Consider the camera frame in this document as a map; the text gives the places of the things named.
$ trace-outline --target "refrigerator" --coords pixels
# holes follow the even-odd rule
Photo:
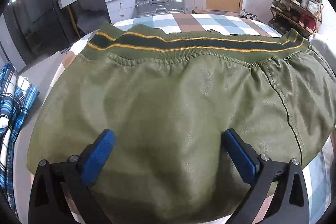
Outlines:
[[[60,10],[57,0],[11,0],[4,18],[13,43],[27,65],[78,40],[67,9]]]

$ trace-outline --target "clothes pile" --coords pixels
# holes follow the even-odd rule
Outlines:
[[[0,186],[17,215],[13,189],[14,144],[39,91],[17,75],[12,63],[0,71],[0,86]]]

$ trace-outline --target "blue plaid fabric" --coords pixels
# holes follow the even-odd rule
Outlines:
[[[15,82],[14,93],[12,94],[10,87],[13,84],[13,75],[16,80],[16,69],[11,63],[6,64],[0,72],[0,115],[4,115],[4,117],[7,115],[6,117],[9,118],[8,127],[2,128],[0,133],[0,186],[10,207],[17,216],[13,189],[14,144],[39,91],[27,80],[23,80],[25,85],[20,87],[15,85]]]

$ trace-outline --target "jacket seam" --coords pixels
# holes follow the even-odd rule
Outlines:
[[[293,134],[295,136],[295,140],[298,144],[298,147],[299,147],[299,150],[300,150],[300,156],[301,156],[301,165],[304,165],[304,160],[305,160],[305,145],[301,139],[301,136],[299,134],[299,130],[298,128],[296,127],[295,123],[293,122],[293,118],[292,118],[292,113],[289,111],[289,106],[286,102],[286,97],[284,96],[283,92],[281,91],[281,89],[277,86],[277,84],[275,83],[269,69],[268,69],[268,66],[267,64],[265,64],[265,71],[266,71],[266,77],[268,78],[268,81],[271,85],[271,87],[277,92],[278,96],[280,97],[280,100],[282,101],[283,103],[283,106],[285,107],[286,109],[286,112],[287,112],[287,122],[288,122],[288,125],[289,127],[291,128],[291,130],[293,131]]]
[[[285,60],[286,58],[293,57],[294,55],[297,55],[298,53],[300,53],[300,51],[293,52],[293,53],[289,54],[288,56],[286,56],[285,58],[281,58],[281,59]],[[162,60],[162,59],[157,60],[157,58],[149,58],[149,57],[142,58],[142,59],[127,59],[127,58],[123,58],[123,57],[121,57],[121,56],[119,56],[117,54],[115,54],[115,55],[117,56],[118,60],[116,60],[115,58],[111,57],[109,54],[103,54],[101,56],[105,56],[105,57],[107,57],[107,58],[115,61],[119,65],[123,65],[123,66],[127,66],[127,67],[134,67],[134,66],[137,66],[137,65],[145,63],[145,62],[151,62],[151,63],[157,63],[157,64],[166,64],[166,65],[180,64],[180,63],[189,62],[189,60],[191,60],[191,59],[194,59],[194,58],[196,58],[198,56],[204,56],[204,55],[209,55],[209,56],[220,58],[222,60],[230,61],[230,62],[236,63],[238,65],[242,65],[242,66],[244,66],[246,68],[257,68],[260,65],[264,65],[267,62],[273,60],[273,57],[270,57],[270,58],[264,59],[264,60],[262,60],[260,62],[248,63],[248,62],[245,62],[245,61],[242,61],[242,60],[239,60],[239,59],[235,59],[235,58],[227,57],[227,56],[224,56],[224,55],[220,55],[220,54],[217,54],[217,53],[214,53],[214,52],[211,52],[211,51],[209,51],[209,52],[196,52],[195,53],[196,56],[188,55],[188,56],[183,57],[186,60],[181,60],[183,58],[168,59],[168,60]],[[78,56],[81,57],[85,62],[95,61],[95,60],[89,59],[88,57],[86,57],[82,53],[79,53]],[[120,62],[120,60],[135,61],[136,64],[132,64],[132,65],[122,64],[122,62]]]

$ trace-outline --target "blue gripper pad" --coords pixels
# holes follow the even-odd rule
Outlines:
[[[232,129],[226,130],[221,138],[222,144],[224,144],[243,181],[250,185],[254,184],[260,167],[257,159],[258,154],[251,146],[245,144]]]
[[[111,130],[107,130],[103,138],[100,140],[94,151],[83,165],[81,180],[84,185],[91,186],[95,184],[114,145],[114,134]]]

